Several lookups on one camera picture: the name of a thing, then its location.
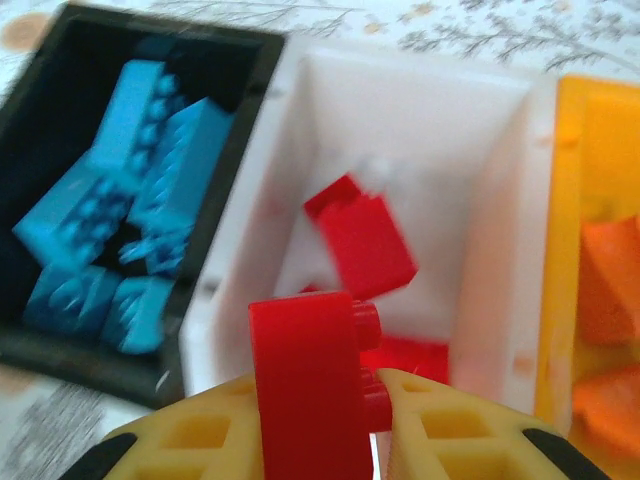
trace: red building block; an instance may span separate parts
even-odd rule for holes
[[[382,196],[329,205],[316,219],[344,288],[368,300],[408,284],[418,272]]]
[[[310,283],[309,285],[304,287],[302,290],[300,290],[300,292],[298,293],[316,293],[319,291],[321,291],[320,287],[318,287],[314,283]]]
[[[343,175],[327,188],[307,200],[304,210],[311,220],[316,220],[329,205],[346,205],[362,195],[360,187],[350,175]]]
[[[265,480],[371,480],[369,431],[391,427],[384,385],[360,366],[379,340],[375,306],[338,292],[249,314]]]
[[[449,385],[449,345],[383,336],[380,347],[360,354],[371,370],[395,368]]]

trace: storage bin compartment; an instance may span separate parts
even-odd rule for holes
[[[283,44],[277,35],[213,25],[78,6],[61,12],[0,112],[1,361],[151,407],[183,397],[178,332]],[[164,62],[187,104],[206,98],[234,120],[174,276],[164,343],[153,354],[130,356],[24,325],[21,315],[43,266],[12,228],[92,146],[132,59]],[[93,264],[122,278],[147,275],[143,262],[118,262],[118,248],[140,238],[139,229],[119,225]]]
[[[582,416],[573,415],[572,394],[578,382],[600,375],[615,378],[617,371],[640,364],[637,340],[617,345],[587,341],[577,308],[580,268],[587,265],[581,261],[581,255],[586,255],[581,248],[583,224],[622,222],[640,211],[640,89],[589,78],[563,78],[557,122],[536,415],[567,435],[611,478],[631,480],[638,478],[640,459],[597,438]],[[613,242],[608,248],[625,258],[624,249]],[[634,280],[630,276],[625,282],[633,287]],[[609,307],[603,301],[604,292],[591,293],[600,305]],[[601,318],[604,324],[616,317]],[[624,409],[626,402],[630,411],[635,408],[637,412],[636,397],[625,382],[604,385],[611,402],[598,402],[598,409],[616,432],[613,410]],[[634,425],[635,419],[629,418],[627,424]]]
[[[290,38],[183,325],[187,392],[251,370],[250,302],[339,287],[302,204],[354,172],[420,267],[375,299],[383,330],[450,341],[453,386],[532,413],[555,85]]]

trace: tablecloth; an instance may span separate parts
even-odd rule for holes
[[[61,6],[0,0],[0,101]],[[298,32],[640,82],[640,0],[96,0],[121,10]],[[0,480],[55,480],[146,409],[0,366]]]

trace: toy building block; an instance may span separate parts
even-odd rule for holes
[[[591,344],[640,339],[640,232],[635,218],[583,225],[578,328]]]
[[[640,458],[640,365],[576,382],[573,412],[597,438]]]
[[[111,432],[60,480],[262,479],[253,375]]]
[[[327,188],[304,203],[304,211],[311,220],[317,220],[329,205],[347,205],[363,194],[351,175],[343,175]]]
[[[89,165],[137,192],[167,118],[184,105],[178,78],[165,71],[164,63],[127,62],[94,139]]]
[[[541,420],[398,370],[380,370],[393,405],[390,480],[607,480]]]
[[[120,262],[126,264],[145,259],[150,275],[173,276],[184,258],[191,229],[143,232],[142,240],[120,249]]]
[[[50,264],[42,270],[23,320],[40,330],[96,338],[120,281],[102,267],[76,272]]]
[[[322,289],[320,287],[318,287],[314,283],[310,283],[309,285],[304,287],[302,290],[300,290],[300,292],[298,292],[298,293],[316,293],[316,292],[320,292],[320,291],[322,291]]]
[[[115,182],[85,163],[83,156],[13,228],[45,266],[79,271],[98,258],[131,203]]]
[[[369,431],[391,426],[386,390],[358,357],[378,343],[375,306],[302,295],[250,305],[249,322],[265,480],[370,480]]]
[[[449,384],[449,345],[383,335],[380,347],[360,354],[362,365],[376,371],[394,368]]]
[[[128,221],[153,230],[191,228],[232,122],[209,99],[173,115]]]
[[[158,277],[125,279],[116,290],[100,339],[122,353],[156,351],[164,339],[162,312],[172,286]]]
[[[400,288],[418,272],[382,196],[331,204],[315,223],[345,289],[358,300]]]
[[[379,376],[393,404],[387,480],[609,478],[539,419],[409,373],[381,370]],[[336,397],[329,405],[339,402]],[[256,384],[248,375],[114,430],[59,480],[268,480],[261,428]],[[330,465],[325,447],[331,450],[349,428],[347,420],[309,455]],[[311,428],[301,430],[300,443],[315,436]],[[314,466],[288,478],[316,478]],[[338,473],[324,480],[361,477]]]

